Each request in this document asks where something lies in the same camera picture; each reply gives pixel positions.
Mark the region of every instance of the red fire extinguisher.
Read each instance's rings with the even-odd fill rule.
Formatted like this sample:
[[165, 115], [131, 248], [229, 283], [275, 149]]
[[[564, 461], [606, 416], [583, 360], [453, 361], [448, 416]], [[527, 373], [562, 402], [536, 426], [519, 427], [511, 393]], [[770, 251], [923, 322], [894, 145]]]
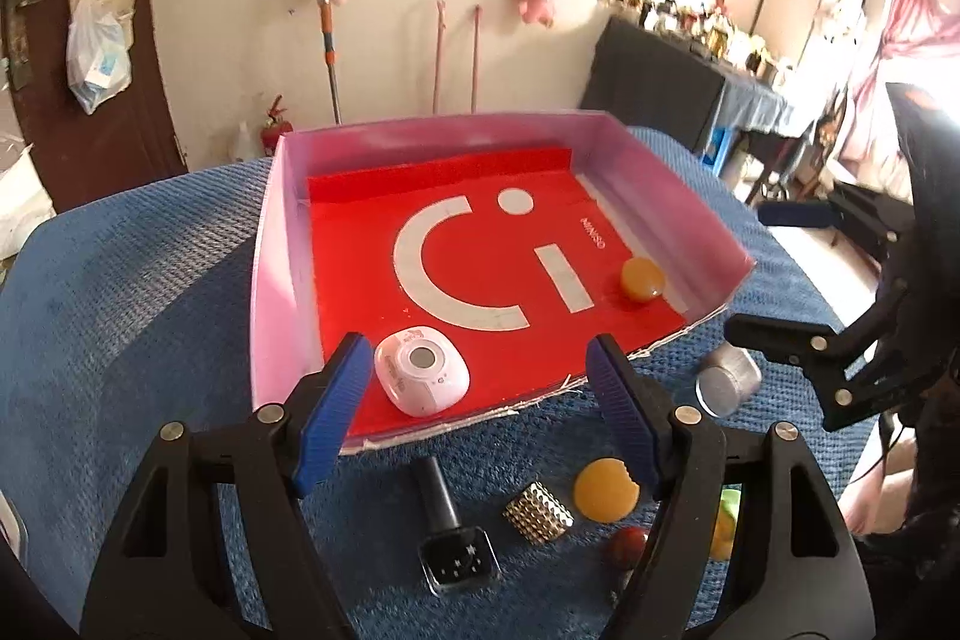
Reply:
[[267, 111], [267, 124], [260, 131], [260, 141], [263, 143], [263, 151], [267, 155], [272, 155], [277, 152], [280, 137], [288, 131], [294, 130], [291, 122], [283, 119], [283, 113], [287, 110], [285, 107], [280, 106], [280, 100], [282, 98], [283, 95], [277, 95], [277, 98], [274, 99], [274, 103]]

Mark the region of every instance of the brown door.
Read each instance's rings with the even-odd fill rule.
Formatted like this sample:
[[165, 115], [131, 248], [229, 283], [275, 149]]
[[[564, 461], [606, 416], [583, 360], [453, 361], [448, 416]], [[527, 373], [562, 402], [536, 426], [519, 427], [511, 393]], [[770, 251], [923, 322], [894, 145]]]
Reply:
[[[6, 16], [6, 2], [0, 7]], [[13, 92], [13, 108], [58, 212], [186, 172], [160, 80], [150, 0], [136, 0], [131, 86], [91, 116], [67, 86], [68, 1], [42, 1], [22, 14], [32, 81]]]

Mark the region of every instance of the pink stick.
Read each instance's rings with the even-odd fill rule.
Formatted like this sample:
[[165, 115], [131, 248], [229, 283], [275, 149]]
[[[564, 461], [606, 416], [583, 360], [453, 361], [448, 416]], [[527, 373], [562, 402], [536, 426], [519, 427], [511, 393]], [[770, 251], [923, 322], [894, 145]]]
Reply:
[[446, 30], [446, 4], [437, 1], [437, 63], [433, 73], [433, 114], [440, 109], [440, 63], [443, 62], [443, 32]]
[[477, 4], [473, 11], [473, 89], [470, 92], [470, 112], [477, 114], [477, 90], [480, 87], [480, 17], [483, 8]]

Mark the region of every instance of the pole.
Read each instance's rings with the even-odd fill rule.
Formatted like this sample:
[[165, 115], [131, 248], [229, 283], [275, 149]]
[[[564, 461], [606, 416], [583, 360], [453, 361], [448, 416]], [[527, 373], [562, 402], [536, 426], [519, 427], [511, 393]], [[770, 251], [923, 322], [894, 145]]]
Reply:
[[437, 63], [433, 71], [433, 114], [440, 109], [440, 63], [443, 62], [443, 32], [446, 30], [446, 4], [437, 1]]
[[340, 95], [337, 92], [337, 53], [333, 49], [333, 7], [330, 0], [320, 0], [320, 28], [323, 30], [323, 52], [326, 69], [330, 74], [330, 98], [333, 100], [333, 121], [337, 125], [343, 122], [340, 115]]
[[477, 114], [477, 92], [480, 87], [480, 4], [473, 9], [473, 87], [470, 91], [470, 112]]

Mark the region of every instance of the white smiley logo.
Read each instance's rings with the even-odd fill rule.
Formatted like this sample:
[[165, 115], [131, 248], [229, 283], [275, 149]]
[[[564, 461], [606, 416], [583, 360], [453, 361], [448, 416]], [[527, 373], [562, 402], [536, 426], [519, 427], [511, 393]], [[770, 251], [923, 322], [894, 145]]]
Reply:
[[[533, 196], [518, 188], [501, 191], [496, 201], [508, 215], [527, 215], [534, 209]], [[394, 243], [397, 281], [411, 301], [436, 319], [453, 326], [478, 332], [526, 329], [530, 322], [520, 305], [483, 307], [470, 304], [441, 290], [424, 269], [424, 242], [430, 232], [445, 220], [472, 212], [467, 196], [453, 196], [452, 199], [443, 199], [424, 207], [407, 220]], [[570, 313], [593, 307], [587, 289], [560, 247], [547, 244], [534, 248], [534, 252]]]

